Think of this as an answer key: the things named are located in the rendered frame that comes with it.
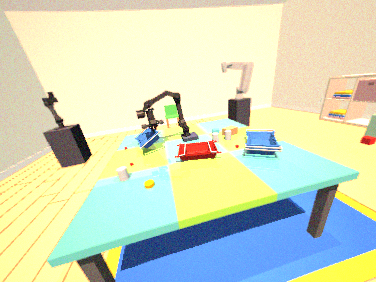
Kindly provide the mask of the red plastic tray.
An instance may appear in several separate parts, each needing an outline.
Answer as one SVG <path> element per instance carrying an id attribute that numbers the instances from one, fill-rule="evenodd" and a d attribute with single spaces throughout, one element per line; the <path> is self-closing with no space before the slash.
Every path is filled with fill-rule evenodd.
<path id="1" fill-rule="evenodd" d="M 222 153 L 218 152 L 215 143 L 216 141 L 212 140 L 209 141 L 210 147 L 212 151 L 217 151 L 217 153 Z M 179 144 L 179 151 L 178 151 L 178 156 L 175 156 L 175 158 L 180 157 L 182 161 L 185 160 L 196 160 L 196 159 L 206 159 L 206 158 L 215 158 L 217 153 L 211 153 L 208 142 L 198 142 L 198 143 L 188 143 L 186 144 L 186 150 L 185 150 L 185 155 L 184 156 L 179 156 L 184 154 L 184 145 L 185 144 Z M 208 150 L 208 152 L 205 152 L 205 150 Z M 195 151 L 198 151 L 198 153 L 195 153 Z"/>

